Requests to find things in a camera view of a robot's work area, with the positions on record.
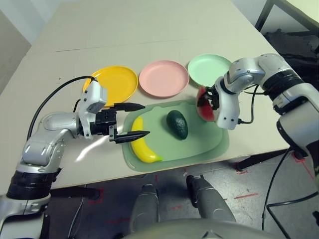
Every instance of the yellow plate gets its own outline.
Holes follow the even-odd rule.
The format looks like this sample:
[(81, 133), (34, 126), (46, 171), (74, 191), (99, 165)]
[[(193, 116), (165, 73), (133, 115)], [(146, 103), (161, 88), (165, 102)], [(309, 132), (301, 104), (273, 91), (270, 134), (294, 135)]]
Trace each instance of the yellow plate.
[[(100, 85), (106, 88), (107, 102), (105, 107), (111, 107), (114, 103), (122, 103), (127, 100), (136, 90), (139, 80), (136, 73), (125, 66), (108, 66), (92, 74)], [(88, 79), (83, 86), (83, 91), (89, 86)]]

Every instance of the green cutting board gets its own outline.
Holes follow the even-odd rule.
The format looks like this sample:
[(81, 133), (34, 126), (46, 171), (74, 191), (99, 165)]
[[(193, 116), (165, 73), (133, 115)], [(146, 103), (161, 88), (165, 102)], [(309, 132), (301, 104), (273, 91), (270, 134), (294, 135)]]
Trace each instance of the green cutting board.
[[(161, 103), (129, 113), (123, 131), (131, 131), (133, 121), (141, 116), (143, 130), (151, 132), (145, 136), (145, 142), (163, 161), (144, 163), (135, 156), (130, 143), (123, 143), (127, 165), (135, 171), (149, 172), (201, 163), (222, 155), (229, 146), (228, 131), (217, 127), (214, 122), (204, 121), (197, 114), (194, 103), (194, 100)], [(166, 124), (166, 115), (172, 110), (180, 111), (187, 121), (185, 140), (175, 137)]]

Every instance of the white table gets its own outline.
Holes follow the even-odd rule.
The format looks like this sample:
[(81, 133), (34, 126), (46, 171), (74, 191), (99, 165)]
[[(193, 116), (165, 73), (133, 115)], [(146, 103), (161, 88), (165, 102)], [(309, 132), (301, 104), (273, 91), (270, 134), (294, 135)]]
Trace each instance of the white table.
[[(94, 13), (92, 9), (88, 9), (91, 5), (88, 2), (98, 5), (97, 12)], [(2, 132), (0, 194), (6, 193), (15, 166), (20, 160), (28, 126), (35, 110), (61, 83), (77, 76), (91, 74), (108, 65), (125, 65), (139, 73), (152, 61), (175, 60), (186, 65), (193, 57), (202, 53), (219, 54), (230, 61), (263, 53), (275, 53), (272, 46), (228, 0), (161, 0), (152, 1), (152, 3), (149, 0), (137, 0), (135, 3), (139, 5), (135, 6), (135, 10), (139, 12), (135, 11), (135, 18), (129, 15), (133, 6), (127, 5), (131, 1), (125, 1), (125, 3), (121, 1), (119, 5), (116, 4), (117, 2), (120, 1), (88, 0), (62, 5), (38, 42), (31, 48), (30, 53), (21, 61), (6, 89), (0, 95), (0, 131)], [(168, 6), (169, 3), (175, 7), (175, 10), (168, 11), (171, 14), (167, 16), (162, 10), (168, 9), (164, 6)], [(156, 9), (159, 9), (158, 13), (155, 11), (156, 14), (152, 11), (155, 4)], [(113, 10), (109, 11), (109, 15), (98, 14), (103, 5), (104, 7), (112, 5)], [(122, 12), (122, 17), (118, 21), (118, 24), (123, 26), (122, 31), (108, 24), (116, 15), (116, 11)], [(104, 32), (102, 37), (90, 35), (91, 28), (85, 19), (92, 24), (95, 31), (109, 28), (108, 34)], [(156, 26), (150, 35), (135, 25), (140, 22), (143, 26), (147, 26), (148, 24), (145, 23), (147, 19), (149, 24)], [(69, 36), (66, 32), (62, 34), (65, 29), (55, 28), (59, 26), (57, 22), (64, 22), (68, 27), (73, 26), (72, 31), (69, 31), (71, 35)], [(129, 33), (130, 37), (125, 37), (125, 32)], [(90, 39), (85, 39), (85, 35), (89, 35)], [(83, 49), (70, 50), (72, 46)], [(39, 119), (54, 111), (72, 111), (75, 101), (81, 94), (82, 84), (83, 82), (71, 84), (54, 96), (41, 112)], [(188, 85), (175, 97), (156, 99), (137, 90), (128, 102), (148, 105), (189, 99), (196, 93), (197, 89)], [(250, 118), (250, 103), (251, 96), (241, 94), (242, 119)], [(124, 112), (118, 113), (119, 128), (123, 125), (126, 115), (127, 113)], [(230, 131), (229, 149), (222, 156), (211, 161), (287, 148), (288, 145), (276, 129), (278, 117), (272, 110), (271, 100), (268, 97), (257, 96), (254, 123), (240, 125)], [(61, 167), (63, 170), (53, 184), (54, 188), (139, 174), (126, 165), (121, 145), (108, 142), (107, 136), (95, 137), (93, 141), (86, 141), (83, 138), (70, 141)]]

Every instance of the gray floor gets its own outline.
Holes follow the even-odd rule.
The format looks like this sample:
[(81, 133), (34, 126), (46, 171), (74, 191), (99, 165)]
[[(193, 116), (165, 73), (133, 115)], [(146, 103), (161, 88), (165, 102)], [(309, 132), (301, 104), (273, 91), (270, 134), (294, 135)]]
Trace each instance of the gray floor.
[[(90, 184), (88, 187), (103, 190), (102, 200), (84, 201), (73, 231), (80, 222), (77, 239), (111, 239), (119, 232), (125, 233), (135, 198), (146, 183), (153, 183), (159, 192), (161, 221), (199, 218), (197, 209), (192, 207), (188, 199), (185, 179), (187, 175), (200, 174), (227, 200), (238, 223), (260, 229), (267, 188), (279, 160), (280, 157), (268, 160), (243, 173), (236, 172), (233, 169), (234, 161), (230, 160)], [(288, 157), (274, 181), (269, 203), (297, 199), (315, 192), (311, 174), (310, 162), (306, 161), (303, 165), (291, 156)], [(50, 238), (67, 238), (80, 201), (81, 198), (53, 198), (50, 201)], [(312, 216), (315, 210), (318, 210), (318, 197), (299, 204), (274, 208), (274, 213), (292, 238), (316, 239), (319, 227)], [(266, 231), (282, 235), (269, 214), (265, 225)]]

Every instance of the red tape mark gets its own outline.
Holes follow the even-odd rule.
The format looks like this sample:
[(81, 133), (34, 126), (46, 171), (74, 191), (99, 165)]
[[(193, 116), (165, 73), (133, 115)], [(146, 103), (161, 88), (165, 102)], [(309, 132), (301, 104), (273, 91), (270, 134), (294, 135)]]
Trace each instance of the red tape mark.
[(179, 205), (179, 206), (176, 206), (176, 207), (172, 207), (171, 209), (172, 210), (177, 210), (177, 209), (180, 209), (182, 206), (181, 205)]
[(103, 202), (104, 188), (99, 188), (99, 191), (100, 191), (99, 200), (89, 200), (88, 204), (93, 205), (93, 204), (98, 204), (98, 203)]
[(252, 194), (248, 194), (248, 195), (244, 195), (244, 196), (238, 196), (234, 199), (240, 199), (240, 198), (248, 198), (248, 197), (252, 197), (252, 196), (257, 196), (259, 193), (252, 193)]
[(303, 166), (305, 167), (305, 170), (307, 171), (307, 173), (310, 175), (311, 179), (314, 180), (314, 176), (311, 174), (310, 170), (308, 169), (308, 167), (305, 165), (305, 162), (301, 162), (303, 164)]
[(245, 171), (236, 171), (236, 174), (238, 174), (238, 175), (244, 174), (244, 173), (248, 173), (248, 170), (245, 170)]
[(129, 221), (129, 220), (130, 218), (121, 218), (121, 219), (106, 221), (105, 224), (117, 224), (117, 223)]
[(294, 157), (296, 163), (301, 163), (304, 166), (305, 170), (307, 171), (311, 179), (314, 180), (315, 179), (314, 176), (312, 175), (308, 167), (305, 165), (306, 159), (305, 158), (297, 159), (294, 153), (292, 153), (291, 155)]

